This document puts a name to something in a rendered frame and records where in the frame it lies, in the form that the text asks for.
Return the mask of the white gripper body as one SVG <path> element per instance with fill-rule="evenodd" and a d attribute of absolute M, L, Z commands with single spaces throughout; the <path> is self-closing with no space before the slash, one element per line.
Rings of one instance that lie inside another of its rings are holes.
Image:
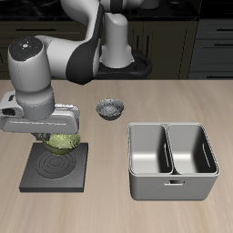
<path fill-rule="evenodd" d="M 73 105 L 56 104 L 55 111 L 46 119 L 31 121 L 19 116 L 18 107 L 0 110 L 0 128 L 5 132 L 72 134 L 79 129 L 79 109 Z"/>

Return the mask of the green bowl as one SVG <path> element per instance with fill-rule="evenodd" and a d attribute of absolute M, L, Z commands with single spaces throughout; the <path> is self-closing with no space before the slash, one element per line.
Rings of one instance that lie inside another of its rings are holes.
<path fill-rule="evenodd" d="M 81 136 L 78 133 L 69 134 L 50 134 L 44 137 L 40 135 L 44 147 L 53 155 L 62 156 L 72 152 L 81 142 Z"/>

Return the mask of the dark grey stove plate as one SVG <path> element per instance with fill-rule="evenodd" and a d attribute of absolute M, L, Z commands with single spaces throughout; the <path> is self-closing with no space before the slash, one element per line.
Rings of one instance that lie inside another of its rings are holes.
<path fill-rule="evenodd" d="M 21 192 L 83 192 L 88 144 L 80 143 L 72 152 L 56 156 L 42 143 L 32 145 L 22 176 Z"/>

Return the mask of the grey fluted bowl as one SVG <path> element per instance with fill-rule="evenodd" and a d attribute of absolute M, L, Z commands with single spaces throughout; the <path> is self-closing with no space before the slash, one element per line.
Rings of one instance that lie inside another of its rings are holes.
<path fill-rule="evenodd" d="M 116 99 L 103 99 L 96 105 L 97 113 L 105 120 L 112 121 L 118 119 L 125 109 L 124 104 Z"/>

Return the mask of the white two-bin basket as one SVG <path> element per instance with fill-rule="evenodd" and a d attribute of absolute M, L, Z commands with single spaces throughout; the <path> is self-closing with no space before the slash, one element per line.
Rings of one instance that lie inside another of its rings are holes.
<path fill-rule="evenodd" d="M 204 200 L 219 174 L 199 123 L 131 123 L 127 127 L 134 200 Z"/>

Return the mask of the dark kitchen cupboards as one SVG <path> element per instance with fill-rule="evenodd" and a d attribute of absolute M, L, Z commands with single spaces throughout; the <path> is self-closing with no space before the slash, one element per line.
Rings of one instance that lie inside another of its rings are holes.
<path fill-rule="evenodd" d="M 148 79 L 186 79 L 198 25 L 192 0 L 155 0 L 158 7 L 124 9 L 127 42 L 152 63 Z M 47 35 L 83 41 L 87 27 L 71 19 L 60 0 L 0 0 L 0 77 L 10 77 L 8 47 L 16 39 Z"/>

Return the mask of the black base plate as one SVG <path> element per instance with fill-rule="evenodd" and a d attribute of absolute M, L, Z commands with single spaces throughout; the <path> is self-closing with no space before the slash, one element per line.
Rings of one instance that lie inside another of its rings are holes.
<path fill-rule="evenodd" d="M 96 79 L 98 80 L 143 80 L 152 71 L 151 61 L 143 55 L 139 49 L 132 50 L 132 56 L 135 59 L 129 66 L 123 68 L 110 68 L 99 65 Z"/>

